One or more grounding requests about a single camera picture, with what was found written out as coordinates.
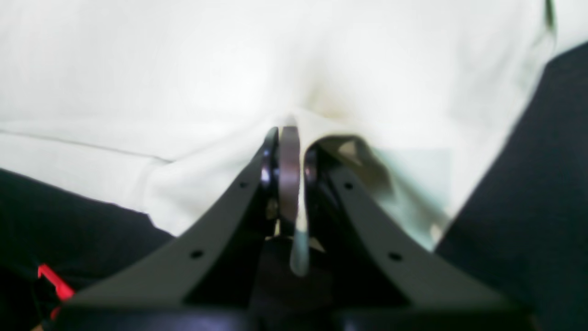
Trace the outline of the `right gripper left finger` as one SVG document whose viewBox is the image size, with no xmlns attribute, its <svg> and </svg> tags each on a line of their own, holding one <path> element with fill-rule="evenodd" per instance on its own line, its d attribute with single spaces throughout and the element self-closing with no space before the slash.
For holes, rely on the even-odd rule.
<svg viewBox="0 0 588 331">
<path fill-rule="evenodd" d="M 249 318 L 259 255 L 279 215 L 271 128 L 223 195 L 189 230 L 80 292 L 60 318 Z"/>
</svg>

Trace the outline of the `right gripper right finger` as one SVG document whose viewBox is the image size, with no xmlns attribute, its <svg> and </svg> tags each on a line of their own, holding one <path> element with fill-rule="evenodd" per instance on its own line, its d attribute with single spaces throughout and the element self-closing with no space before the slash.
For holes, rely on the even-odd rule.
<svg viewBox="0 0 588 331">
<path fill-rule="evenodd" d="M 334 268 L 341 306 L 424 315 L 523 315 L 521 304 L 421 247 L 350 168 L 321 146 L 305 160 L 312 235 Z"/>
</svg>

